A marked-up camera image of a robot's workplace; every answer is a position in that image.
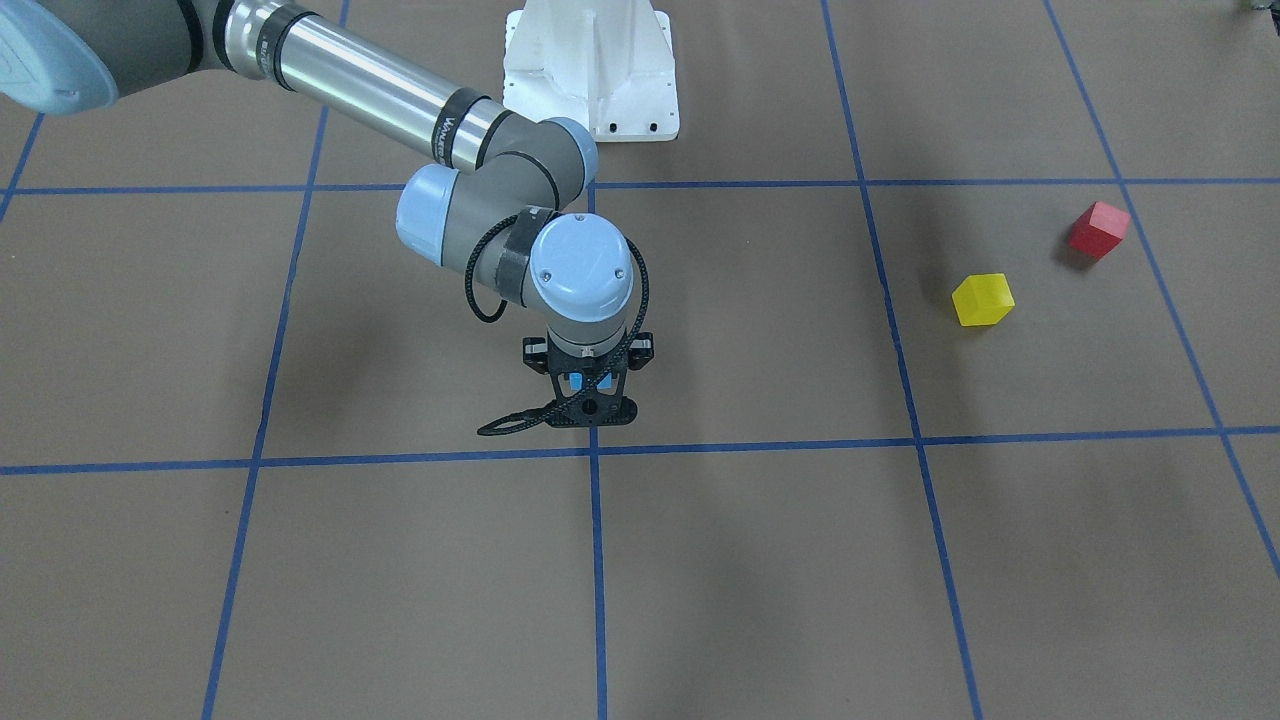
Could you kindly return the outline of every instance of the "light blue joint cap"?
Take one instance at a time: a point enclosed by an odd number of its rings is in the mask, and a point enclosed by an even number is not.
[[[598,389],[609,389],[613,387],[613,373],[604,375],[600,384],[595,386]],[[570,373],[568,374],[568,388],[573,392],[582,389],[582,373]]]
[[[102,59],[35,0],[0,3],[0,92],[50,115],[106,108],[120,97]]]
[[[577,151],[582,154],[581,192],[586,192],[586,186],[595,182],[595,176],[600,172],[600,151],[595,147],[595,138],[593,138],[591,133],[577,120],[570,118],[550,118],[547,122],[563,127],[577,142]]]
[[[627,240],[613,223],[586,213],[548,223],[534,240],[529,270],[547,306],[579,323],[621,313],[635,284]]]
[[[457,182],[457,170],[426,165],[408,179],[396,206],[396,234],[401,242],[436,265],[443,264],[444,220]]]

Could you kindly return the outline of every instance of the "red cube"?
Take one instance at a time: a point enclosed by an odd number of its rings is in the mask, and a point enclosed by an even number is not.
[[[1126,232],[1129,213],[1100,201],[1089,205],[1080,219],[1075,220],[1066,242],[1080,252],[1100,259],[1115,250]]]

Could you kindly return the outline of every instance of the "black cable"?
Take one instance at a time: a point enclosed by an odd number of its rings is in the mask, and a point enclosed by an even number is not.
[[[635,243],[631,242],[631,238],[625,238],[625,240],[627,241],[627,249],[631,250],[631,256],[635,258],[636,268],[640,269],[640,306],[636,309],[636,322],[632,323],[631,331],[622,338],[622,342],[620,342],[618,346],[614,347],[613,351],[609,352],[609,355],[605,357],[604,368],[600,369],[600,372],[596,373],[595,377],[582,383],[581,389],[566,397],[564,400],[561,400],[558,402],[553,400],[541,407],[531,407],[529,410],[522,410],[520,413],[512,413],[511,415],[498,418],[497,420],[489,423],[488,425],[484,425],[480,429],[477,429],[476,434],[484,437],[509,436],[545,423],[553,415],[558,415],[566,407],[577,402],[579,397],[581,397],[584,393],[594,391],[596,386],[604,382],[604,378],[613,372],[614,365],[618,364],[618,359],[623,357],[627,354],[627,351],[631,350],[631,343],[635,341],[636,336],[640,334],[640,327],[644,325],[645,313],[649,311],[649,270],[648,268],[645,268],[644,258],[640,255],[640,250],[635,246]]]
[[[488,246],[493,238],[498,237],[498,233],[516,224],[517,218],[520,218],[520,215],[503,218],[502,220],[498,220],[498,224],[489,228],[489,232],[484,233],[484,237],[481,237],[480,242],[476,243],[475,250],[471,251],[471,258],[467,260],[467,269],[462,273],[462,290],[467,293],[467,305],[471,306],[471,311],[476,314],[476,318],[480,318],[481,323],[497,323],[498,318],[502,318],[503,311],[507,310],[507,301],[503,300],[502,304],[498,305],[498,309],[494,310],[493,315],[485,315],[484,310],[476,305],[476,293],[474,287],[476,263],[480,260],[480,254],[484,252],[485,246]]]

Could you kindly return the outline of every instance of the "blue tape line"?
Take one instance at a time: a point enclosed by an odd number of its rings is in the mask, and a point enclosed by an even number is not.
[[[201,720],[212,720],[214,702],[218,700],[218,680],[223,673],[223,656],[227,652],[227,632],[232,625],[232,607],[236,605],[236,587],[239,584],[239,568],[244,560],[244,538],[248,536],[248,516],[253,509],[253,493],[257,492],[257,466],[251,465],[244,482],[244,498],[241,501],[239,523],[236,525],[236,546],[232,548],[232,565],[227,573],[227,589],[223,592],[223,611],[218,616],[218,637],[214,639],[214,659],[209,669],[209,684],[205,685],[205,703]]]
[[[1231,436],[1275,436],[1280,425],[1245,425],[1225,428]],[[1011,433],[989,436],[922,437],[925,446],[1016,445],[1037,442],[1093,442],[1114,439],[1156,439],[1178,437],[1217,437],[1215,428],[1152,428],[1146,430],[1096,430],[1061,433]],[[602,456],[618,455],[687,455],[732,452],[788,452],[819,450],[858,450],[873,447],[913,447],[914,438],[817,439],[777,442],[719,442],[686,445],[620,445],[600,447]],[[339,465],[394,465],[430,462],[471,462],[480,460],[543,460],[550,457],[585,457],[582,447],[531,450],[477,450],[454,452],[403,452],[390,455],[316,455],[301,457],[264,457],[260,468],[330,468]],[[157,470],[246,469],[251,459],[242,460],[166,460],[154,462],[84,462],[68,465],[0,465],[0,475],[70,475],[84,473],[148,473]]]
[[[122,187],[27,187],[15,195],[212,195],[221,192],[305,192],[305,184],[173,184]]]
[[[1124,178],[1125,184],[1280,184],[1280,178]]]
[[[3,475],[76,475],[83,473],[160,473],[172,470],[243,470],[250,460],[161,460],[154,462],[81,462],[0,466]]]
[[[1084,77],[1080,74],[1080,68],[1075,63],[1075,56],[1071,54],[1071,47],[1066,41],[1066,33],[1062,32],[1062,24],[1057,19],[1057,13],[1053,12],[1053,3],[1052,0],[1042,1],[1044,4],[1044,12],[1048,13],[1050,22],[1053,24],[1053,32],[1057,35],[1057,41],[1062,46],[1062,54],[1066,56],[1066,64],[1071,68],[1071,76],[1075,78],[1075,86],[1080,92],[1080,97],[1084,100],[1084,106],[1089,111],[1089,119],[1093,122],[1093,129],[1098,133],[1098,141],[1102,143],[1102,150],[1107,156],[1107,163],[1111,165],[1111,172],[1120,183],[1120,193],[1124,196],[1125,206],[1129,210],[1129,215],[1133,218],[1134,229],[1138,231],[1138,240],[1142,242],[1142,250],[1147,255],[1147,263],[1151,265],[1151,272],[1156,278],[1156,286],[1160,288],[1160,295],[1165,299],[1165,307],[1169,310],[1169,318],[1174,322],[1174,328],[1178,331],[1178,340],[1183,343],[1183,351],[1187,354],[1187,361],[1190,363],[1192,372],[1196,374],[1196,382],[1199,384],[1201,396],[1204,398],[1204,405],[1208,407],[1210,416],[1213,418],[1213,427],[1217,429],[1219,437],[1222,442],[1222,450],[1226,452],[1228,460],[1231,462],[1231,470],[1235,473],[1235,480],[1240,486],[1240,492],[1244,495],[1244,501],[1249,507],[1249,512],[1253,515],[1253,524],[1258,530],[1258,537],[1262,539],[1262,546],[1266,548],[1267,556],[1271,559],[1271,568],[1275,570],[1276,578],[1280,578],[1280,553],[1276,552],[1275,542],[1271,539],[1271,532],[1267,529],[1266,520],[1258,511],[1253,491],[1249,488],[1249,482],[1244,477],[1244,470],[1240,468],[1240,464],[1235,457],[1235,448],[1231,446],[1231,437],[1226,432],[1222,423],[1222,416],[1217,410],[1217,404],[1213,401],[1213,393],[1210,391],[1208,380],[1204,378],[1199,360],[1196,357],[1196,350],[1192,347],[1190,337],[1187,334],[1187,328],[1183,325],[1181,316],[1178,313],[1178,306],[1174,304],[1174,296],[1169,291],[1169,284],[1165,282],[1164,273],[1160,270],[1160,263],[1156,261],[1156,254],[1147,238],[1147,231],[1143,227],[1142,218],[1138,215],[1138,209],[1133,202],[1133,196],[1129,193],[1128,182],[1120,172],[1120,164],[1116,161],[1115,152],[1111,150],[1111,142],[1107,140],[1107,133],[1102,129],[1102,120],[1098,118],[1097,108],[1094,108],[1093,100],[1089,97],[1089,91],[1084,86]]]
[[[956,186],[1043,186],[1043,184],[1116,184],[1112,178],[937,178],[937,179],[869,179],[868,187],[956,187]]]
[[[1280,434],[1280,425],[1248,425],[1226,428],[1229,436],[1274,436]]]
[[[860,447],[913,447],[911,438],[817,439],[785,442],[712,442],[689,445],[620,445],[602,447],[600,455],[687,455],[699,452],[783,452],[795,450],[852,450]]]
[[[401,465],[417,462],[475,462],[480,460],[543,460],[582,457],[588,450],[559,447],[547,450],[477,450],[462,452],[406,452],[394,455],[334,455],[314,457],[264,457],[262,468],[332,468],[338,465]]]
[[[1280,184],[1280,178],[1125,178],[1125,184]],[[672,181],[672,182],[602,182],[599,190],[699,190],[699,188],[786,188],[786,187],[859,187],[856,179],[814,181]],[[1114,178],[905,178],[868,179],[868,187],[1016,187],[1016,186],[1108,186]],[[204,195],[219,192],[303,192],[305,184],[174,184],[119,187],[14,187],[0,195]],[[324,183],[314,192],[401,192],[404,183]]]
[[[343,1],[343,14],[347,3]],[[209,684],[205,687],[202,720],[212,720],[214,705],[218,701],[218,682],[223,671],[223,656],[227,651],[227,634],[230,632],[232,610],[236,606],[236,588],[239,583],[241,562],[244,557],[244,539],[248,534],[248,521],[253,511],[253,495],[257,488],[259,469],[262,462],[262,446],[266,443],[266,428],[271,419],[271,402],[275,397],[275,379],[280,369],[280,355],[284,350],[284,334],[289,324],[289,305],[293,296],[293,281],[298,275],[298,258],[302,254],[302,241],[306,237],[307,220],[311,214],[312,186],[320,169],[320,151],[324,147],[324,132],[329,120],[329,109],[320,109],[316,123],[315,145],[311,149],[311,167],[307,170],[307,190],[302,195],[302,208],[298,211],[298,225],[293,236],[293,252],[289,256],[289,272],[284,281],[284,299],[280,301],[280,315],[275,327],[275,342],[271,347],[271,364],[266,373],[266,387],[262,391],[262,416],[257,434],[253,438],[253,457],[251,459],[248,479],[244,482],[244,500],[241,505],[239,525],[236,529],[236,546],[232,551],[232,564],[227,574],[227,592],[223,597],[223,611],[218,621],[218,637],[214,641],[214,657],[209,667]]]
[[[942,515],[938,511],[938,502],[933,492],[933,474],[929,470],[929,459],[924,450],[920,433],[920,420],[915,407],[915,397],[911,393],[911,379],[906,369],[906,355],[902,351],[902,338],[899,333],[897,316],[893,311],[893,296],[890,291],[888,274],[884,270],[884,255],[881,251],[879,232],[876,228],[876,214],[872,209],[870,190],[867,186],[867,173],[863,168],[863,155],[858,146],[858,131],[854,124],[854,113],[849,102],[849,91],[845,83],[845,73],[840,61],[840,51],[836,46],[836,31],[831,22],[831,6],[827,0],[822,0],[823,22],[827,26],[827,44],[831,47],[831,64],[836,72],[836,85],[840,90],[840,104],[845,111],[845,126],[849,132],[849,147],[854,155],[854,169],[858,172],[859,193],[863,199],[863,211],[867,215],[867,232],[870,236],[872,252],[876,256],[876,274],[879,278],[881,288],[884,293],[884,314],[888,316],[890,334],[893,340],[893,352],[897,355],[897,372],[902,383],[902,396],[906,401],[906,414],[911,421],[911,439],[915,446],[916,461],[920,465],[920,479],[924,483],[924,497],[929,506],[929,521],[933,525],[933,541],[938,550],[938,564],[942,568],[942,580],[947,591],[947,603],[951,607],[951,621],[955,628],[956,646],[960,652],[960,664],[964,669],[965,685],[969,689],[969,705],[974,720],[983,720],[982,701],[978,696],[978,680],[973,671],[973,660],[969,653],[969,639],[964,629],[964,615],[960,611],[960,597],[956,592],[955,577],[951,571],[951,555],[947,551],[946,534],[942,530]]]
[[[36,136],[40,135],[40,126],[42,124],[45,124],[45,114],[40,113],[31,122],[31,129],[27,132],[27,142],[22,146],[22,154],[18,155],[18,164],[13,168],[13,176],[9,177],[9,187],[4,197],[0,199],[0,223],[9,214],[9,204],[13,202],[13,197],[18,192],[18,181],[22,179],[22,172],[27,169],[27,160],[31,159],[31,150],[36,147]]]
[[[856,187],[851,179],[813,181],[654,181],[654,182],[598,182],[600,190],[700,190],[727,187]]]
[[[595,577],[595,716],[609,717],[609,669],[604,606],[604,520],[600,502],[600,433],[590,429],[591,560]]]
[[[1101,439],[1152,439],[1169,437],[1217,437],[1216,428],[1158,428],[1151,430],[1100,430],[1079,433],[1011,433],[992,436],[937,436],[920,438],[927,446],[1005,445],[1032,442],[1085,442]]]

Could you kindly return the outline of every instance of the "floor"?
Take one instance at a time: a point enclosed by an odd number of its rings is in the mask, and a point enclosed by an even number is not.
[[[495,90],[518,3],[312,6]],[[657,6],[681,136],[575,205],[654,282],[598,433],[476,437],[541,325],[397,241],[422,158],[229,73],[0,102],[0,716],[1276,716],[1266,14]]]

